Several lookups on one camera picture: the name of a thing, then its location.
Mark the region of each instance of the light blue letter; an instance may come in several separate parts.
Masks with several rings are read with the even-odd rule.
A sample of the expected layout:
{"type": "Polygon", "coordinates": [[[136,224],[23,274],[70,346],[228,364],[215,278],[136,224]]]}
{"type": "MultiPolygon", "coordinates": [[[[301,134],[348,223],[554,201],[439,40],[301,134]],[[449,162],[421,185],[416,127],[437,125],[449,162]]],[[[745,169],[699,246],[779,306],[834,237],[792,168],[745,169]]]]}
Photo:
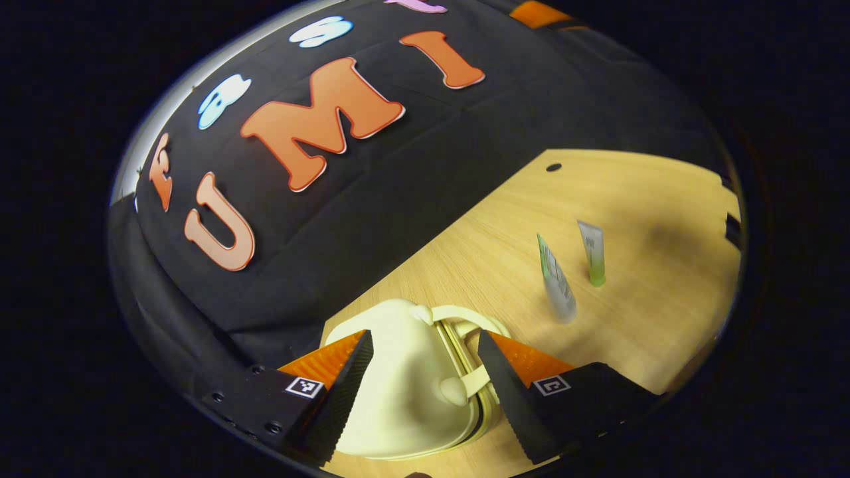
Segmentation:
{"type": "Polygon", "coordinates": [[[296,31],[289,37],[289,41],[300,42],[298,46],[301,48],[318,47],[324,42],[345,35],[353,26],[353,23],[343,20],[343,17],[327,17],[296,31]]]}
{"type": "Polygon", "coordinates": [[[234,75],[221,82],[198,108],[198,114],[201,115],[198,128],[209,128],[221,116],[224,108],[241,98],[249,86],[251,86],[251,80],[242,80],[242,75],[234,75]]]}

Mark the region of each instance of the wooden table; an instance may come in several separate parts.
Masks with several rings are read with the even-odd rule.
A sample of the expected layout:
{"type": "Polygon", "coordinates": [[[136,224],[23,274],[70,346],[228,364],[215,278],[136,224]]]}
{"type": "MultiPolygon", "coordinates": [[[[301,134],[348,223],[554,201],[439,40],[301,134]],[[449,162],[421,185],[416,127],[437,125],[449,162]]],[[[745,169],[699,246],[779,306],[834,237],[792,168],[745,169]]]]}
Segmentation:
{"type": "MultiPolygon", "coordinates": [[[[329,319],[322,343],[338,323],[386,299],[455,304],[498,318],[515,339],[574,366],[605,362],[660,394],[729,312],[740,252],[724,237],[727,213],[740,219],[737,197],[693,164],[621,151],[545,151],[329,319]],[[548,172],[554,163],[562,167],[548,172]],[[590,284],[577,219],[603,230],[602,287],[590,284]],[[549,309],[538,232],[575,294],[570,324],[556,323],[549,309]]],[[[399,462],[336,452],[325,470],[499,478],[532,468],[502,418],[450,452],[399,462]]]]}

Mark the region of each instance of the lotion tube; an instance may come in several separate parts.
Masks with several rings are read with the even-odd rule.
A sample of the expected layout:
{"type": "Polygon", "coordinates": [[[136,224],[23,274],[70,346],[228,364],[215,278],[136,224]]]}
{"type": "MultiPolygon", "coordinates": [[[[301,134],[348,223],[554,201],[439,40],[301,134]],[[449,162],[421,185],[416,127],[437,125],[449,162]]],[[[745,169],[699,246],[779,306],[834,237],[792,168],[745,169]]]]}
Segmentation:
{"type": "Polygon", "coordinates": [[[605,283],[605,257],[602,248],[602,229],[579,221],[581,242],[585,246],[587,264],[590,268],[590,283],[596,287],[605,283]]]}

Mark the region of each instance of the orange letter m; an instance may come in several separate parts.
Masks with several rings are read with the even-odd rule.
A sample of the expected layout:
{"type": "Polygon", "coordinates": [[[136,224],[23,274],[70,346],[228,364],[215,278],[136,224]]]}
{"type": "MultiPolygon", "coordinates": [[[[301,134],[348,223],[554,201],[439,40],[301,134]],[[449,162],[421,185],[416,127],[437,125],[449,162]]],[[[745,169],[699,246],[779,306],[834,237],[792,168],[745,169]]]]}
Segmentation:
{"type": "Polygon", "coordinates": [[[310,76],[310,107],[270,101],[242,125],[243,138],[257,136],[289,173],[289,189],[303,191],[325,172],[323,156],[308,156],[301,141],[325,151],[346,150],[341,111],[351,135],[364,139],[405,114],[401,103],[387,101],[354,69],[353,58],[332,61],[310,76]]]}

